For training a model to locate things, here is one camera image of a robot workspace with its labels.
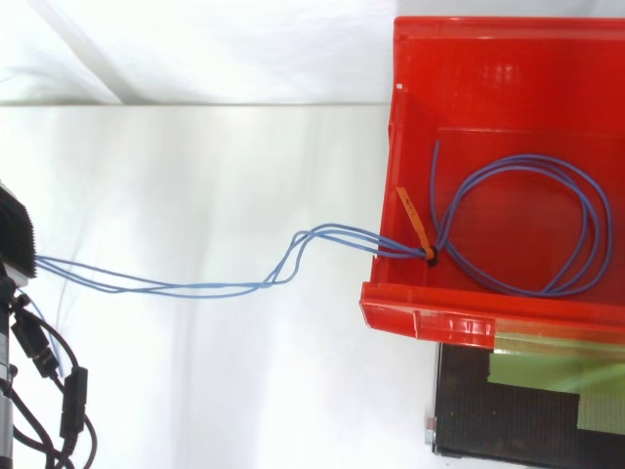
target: cable connector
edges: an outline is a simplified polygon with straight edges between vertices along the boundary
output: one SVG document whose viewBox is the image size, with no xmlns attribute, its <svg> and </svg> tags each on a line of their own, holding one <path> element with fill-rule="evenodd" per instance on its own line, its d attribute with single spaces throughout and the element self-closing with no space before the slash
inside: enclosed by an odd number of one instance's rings
<svg viewBox="0 0 625 469">
<path fill-rule="evenodd" d="M 32 359 L 44 378 L 55 376 L 59 361 L 50 350 L 46 334 L 34 320 L 25 315 L 16 315 L 16 322 L 11 326 L 26 356 Z"/>
<path fill-rule="evenodd" d="M 75 366 L 64 382 L 62 395 L 61 438 L 75 438 L 85 427 L 87 368 Z"/>
</svg>

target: white wall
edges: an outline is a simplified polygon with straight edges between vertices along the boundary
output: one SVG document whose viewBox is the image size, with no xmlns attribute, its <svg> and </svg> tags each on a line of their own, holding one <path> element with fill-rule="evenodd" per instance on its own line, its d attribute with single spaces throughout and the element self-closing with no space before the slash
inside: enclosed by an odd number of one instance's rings
<svg viewBox="0 0 625 469">
<path fill-rule="evenodd" d="M 619 0 L 0 0 L 0 103 L 386 103 L 397 15 L 619 16 Z"/>
</svg>

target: coiled blue wire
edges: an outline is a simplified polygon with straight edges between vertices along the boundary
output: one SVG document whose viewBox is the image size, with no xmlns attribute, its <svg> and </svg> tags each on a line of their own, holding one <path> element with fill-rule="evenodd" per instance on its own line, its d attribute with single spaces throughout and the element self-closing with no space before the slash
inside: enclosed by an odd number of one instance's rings
<svg viewBox="0 0 625 469">
<path fill-rule="evenodd" d="M 462 268 L 462 270 L 481 285 L 490 288 L 499 293 L 507 295 L 519 295 L 530 297 L 562 297 L 582 293 L 595 286 L 607 269 L 612 253 L 613 235 L 612 235 L 612 215 L 609 208 L 609 202 L 605 196 L 601 186 L 581 169 L 570 163 L 541 154 L 516 154 L 498 159 L 469 176 L 458 188 L 451 203 L 445 210 L 442 219 L 438 219 L 436 211 L 436 174 L 438 165 L 438 153 L 440 149 L 439 142 L 435 145 L 432 170 L 430 174 L 430 210 L 435 229 L 437 231 L 436 247 L 439 252 L 446 250 L 449 256 Z M 562 268 L 556 275 L 539 291 L 527 290 L 517 286 L 505 283 L 494 278 L 478 268 L 475 264 L 464 257 L 449 239 L 451 225 L 454 216 L 460 206 L 463 197 L 471 191 L 475 186 L 484 180 L 491 178 L 497 174 L 508 171 L 525 171 L 537 173 L 551 178 L 561 183 L 566 189 L 574 192 L 579 198 L 582 209 L 582 228 L 579 240 L 570 254 L 569 258 L 564 262 Z M 574 176 L 581 178 L 588 183 L 599 195 L 603 205 L 605 224 L 602 224 L 598 212 L 593 206 L 588 196 L 580 189 L 575 182 Z M 591 251 L 584 262 L 581 269 L 572 275 L 569 280 L 560 283 L 562 278 L 569 271 L 573 263 L 579 258 L 582 247 L 586 239 L 594 234 Z M 426 254 L 422 248 L 413 248 L 405 246 L 397 241 L 389 239 L 385 236 L 374 234 L 367 230 L 350 227 L 348 225 L 327 223 L 319 225 L 309 231 L 300 231 L 293 235 L 286 253 L 273 268 L 273 270 L 263 279 L 257 282 L 241 282 L 241 283 L 170 283 L 148 278 L 129 276 L 118 272 L 102 269 L 96 266 L 83 264 L 79 262 L 68 261 L 51 256 L 37 256 L 37 266 L 51 274 L 63 277 L 73 283 L 86 286 L 88 288 L 110 294 L 119 293 L 142 293 L 150 295 L 160 295 L 173 298 L 189 298 L 189 299 L 217 299 L 231 298 L 250 294 L 263 288 L 270 288 L 276 285 L 282 285 L 291 281 L 300 270 L 302 256 L 306 246 L 316 238 L 325 239 L 327 241 L 336 242 L 354 249 L 359 249 L 376 256 L 391 257 L 396 259 L 421 258 L 425 259 Z M 600 251 L 600 241 L 605 239 L 604 258 L 597 272 L 587 279 L 585 282 L 578 284 L 580 280 L 586 276 Z M 297 252 L 295 263 L 292 271 L 287 276 L 282 275 L 284 266 L 291 255 Z M 107 277 L 117 279 L 130 280 L 133 282 L 143 283 L 145 286 L 127 287 L 119 284 L 107 283 L 104 281 L 96 281 L 86 278 L 76 272 L 72 272 L 70 268 L 78 270 L 91 271 Z M 214 289 L 235 289 L 237 291 L 220 293 L 220 294 L 191 294 L 176 293 L 174 290 L 190 291 L 190 290 L 214 290 Z M 37 313 L 43 318 L 39 309 L 34 305 Z"/>
<path fill-rule="evenodd" d="M 531 153 L 507 156 L 484 166 L 483 168 L 469 176 L 467 179 L 465 179 L 465 181 L 460 185 L 460 188 L 458 188 L 458 191 L 454 195 L 442 219 L 439 220 L 437 216 L 435 200 L 435 183 L 439 149 L 440 142 L 437 142 L 434 151 L 432 171 L 430 173 L 430 212 L 432 215 L 432 220 L 434 221 L 435 228 L 438 232 L 436 247 L 439 251 L 441 251 L 443 248 L 446 249 L 451 258 L 462 268 L 462 270 L 469 277 L 473 278 L 475 281 L 482 284 L 483 286 L 495 290 L 499 293 L 504 293 L 507 295 L 550 298 L 582 293 L 595 286 L 597 282 L 599 282 L 601 277 L 604 276 L 605 270 L 607 269 L 612 254 L 612 214 L 604 190 L 588 174 L 586 174 L 584 171 L 577 168 L 576 166 L 573 166 L 566 161 L 562 161 L 561 159 L 553 158 L 552 156 Z M 573 252 L 570 254 L 561 269 L 540 291 L 519 288 L 490 276 L 489 274 L 478 268 L 471 261 L 469 261 L 466 257 L 464 257 L 449 240 L 449 231 L 451 229 L 453 217 L 458 210 L 462 198 L 479 183 L 492 176 L 507 171 L 526 171 L 547 176 L 555 181 L 558 181 L 565 188 L 573 191 L 577 195 L 581 203 L 582 229 L 579 240 L 577 241 Z M 577 185 L 577 183 L 575 183 L 575 180 L 571 178 L 570 174 L 568 174 L 566 171 L 569 171 L 570 173 L 586 181 L 597 192 L 604 207 L 605 226 L 603 226 L 603 224 L 600 222 L 597 210 L 591 203 L 588 196 L 583 191 L 581 191 L 580 187 Z M 577 260 L 577 258 L 579 257 L 581 249 L 584 245 L 584 241 L 589 235 L 592 235 L 591 232 L 594 232 L 594 239 L 591 252 L 584 262 L 584 265 L 569 280 L 567 280 L 563 284 L 558 285 L 559 281 L 568 272 L 573 262 L 575 262 L 575 260 Z M 574 286 L 582 277 L 584 277 L 584 275 L 593 265 L 600 250 L 600 240 L 603 237 L 605 238 L 605 251 L 604 259 L 601 262 L 599 270 L 585 283 Z"/>
</svg>

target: black cable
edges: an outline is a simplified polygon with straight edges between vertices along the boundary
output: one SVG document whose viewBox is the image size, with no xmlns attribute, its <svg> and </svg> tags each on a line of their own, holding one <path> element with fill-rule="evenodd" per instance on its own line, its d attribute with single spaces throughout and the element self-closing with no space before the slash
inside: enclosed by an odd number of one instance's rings
<svg viewBox="0 0 625 469">
<path fill-rule="evenodd" d="M 18 396 L 18 393 L 16 393 L 14 389 L 11 389 L 9 391 L 9 397 L 11 398 L 11 401 L 13 401 L 13 404 L 16 406 L 16 408 L 26 419 L 28 424 L 33 428 L 37 436 L 41 439 L 43 449 L 46 454 L 46 469 L 54 469 L 55 447 L 52 444 L 52 440 L 50 439 L 48 432 L 46 432 L 46 429 L 43 428 L 43 425 L 39 423 L 37 417 L 32 414 L 32 412 L 28 409 L 26 404 L 21 400 L 20 396 Z"/>
<path fill-rule="evenodd" d="M 74 355 L 73 351 L 71 350 L 71 347 L 69 347 L 69 344 L 65 341 L 65 339 L 63 339 L 63 336 L 60 335 L 57 332 L 56 329 L 54 329 L 51 325 L 49 325 L 44 320 L 42 320 L 39 317 L 35 316 L 30 311 L 26 310 L 24 307 L 18 306 L 16 308 L 14 308 L 14 312 L 15 312 L 16 315 L 24 315 L 24 316 L 28 317 L 30 320 L 33 320 L 34 322 L 39 324 L 41 327 L 46 329 L 48 332 L 50 332 L 50 335 L 52 335 L 55 339 L 57 339 L 57 342 L 59 344 L 61 344 L 61 346 L 63 347 L 63 349 L 67 353 L 67 356 L 69 357 L 69 360 L 71 361 L 71 365 L 72 366 L 78 366 L 78 359 L 76 358 L 76 356 Z"/>
<path fill-rule="evenodd" d="M 15 425 L 13 426 L 13 436 L 18 442 L 23 444 L 25 447 L 29 447 L 39 452 L 44 452 L 44 453 L 46 452 L 46 447 L 42 443 L 39 443 L 36 440 L 33 440 L 32 438 L 28 437 L 27 435 L 22 433 L 20 429 L 16 427 Z M 59 459 L 61 457 L 61 452 L 55 449 L 54 455 L 56 459 Z M 74 469 L 74 465 L 72 464 L 71 461 L 68 460 L 65 463 L 65 469 Z"/>
<path fill-rule="evenodd" d="M 57 388 L 59 388 L 59 391 L 63 393 L 64 386 L 61 380 L 59 379 L 59 377 L 53 376 L 50 379 L 54 381 Z M 94 459 L 96 459 L 96 453 L 98 452 L 98 435 L 96 435 L 96 429 L 94 428 L 93 423 L 91 423 L 91 420 L 89 420 L 89 417 L 86 415 L 85 415 L 85 425 L 87 426 L 87 430 L 89 431 L 89 436 L 91 437 L 91 451 L 89 452 L 89 458 L 87 459 L 87 462 L 83 466 L 83 469 L 89 469 L 91 465 L 94 463 Z"/>
<path fill-rule="evenodd" d="M 27 296 L 23 295 L 22 301 L 20 301 L 19 299 L 17 302 L 13 304 L 14 313 L 16 314 L 16 316 L 22 315 L 36 322 L 39 326 L 46 329 L 55 339 L 57 339 L 57 342 L 61 344 L 61 346 L 67 353 L 69 360 L 71 361 L 72 368 L 73 368 L 72 374 L 73 374 L 78 368 L 80 368 L 80 366 L 78 365 L 78 359 L 76 358 L 76 355 L 71 350 L 71 347 L 65 341 L 65 339 L 52 326 L 50 326 L 47 322 L 38 318 L 33 313 L 31 313 L 30 311 L 24 308 L 24 305 L 26 304 L 26 301 L 23 301 L 24 298 L 27 301 Z M 84 372 L 84 377 L 86 379 L 87 370 L 84 368 L 81 368 L 81 370 Z M 54 381 L 55 385 L 57 386 L 57 388 L 59 388 L 62 394 L 65 395 L 64 385 L 62 384 L 56 372 L 54 372 L 54 374 L 51 375 L 50 378 Z M 84 415 L 84 423 L 87 426 L 89 435 L 91 437 L 91 451 L 89 453 L 89 458 L 87 459 L 87 462 L 85 463 L 85 466 L 84 466 L 84 469 L 89 469 L 91 465 L 93 464 L 94 459 L 96 458 L 96 453 L 98 451 L 98 436 L 96 434 L 96 429 L 94 428 L 91 420 L 89 420 L 89 417 L 87 415 Z M 66 467 L 66 463 L 67 461 L 69 461 L 69 457 L 73 454 L 77 441 L 78 441 L 78 434 L 76 434 L 75 436 L 71 435 L 70 438 L 64 438 L 59 462 L 57 463 L 56 466 L 54 466 L 54 469 L 62 469 L 64 466 Z"/>
</svg>

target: black device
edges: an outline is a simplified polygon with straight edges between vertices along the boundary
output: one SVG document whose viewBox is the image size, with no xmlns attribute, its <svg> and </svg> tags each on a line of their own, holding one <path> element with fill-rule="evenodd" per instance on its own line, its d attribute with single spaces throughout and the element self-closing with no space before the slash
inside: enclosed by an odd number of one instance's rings
<svg viewBox="0 0 625 469">
<path fill-rule="evenodd" d="M 434 452 L 553 469 L 625 464 L 625 436 L 577 429 L 579 396 L 488 382 L 485 349 L 439 348 Z"/>
</svg>

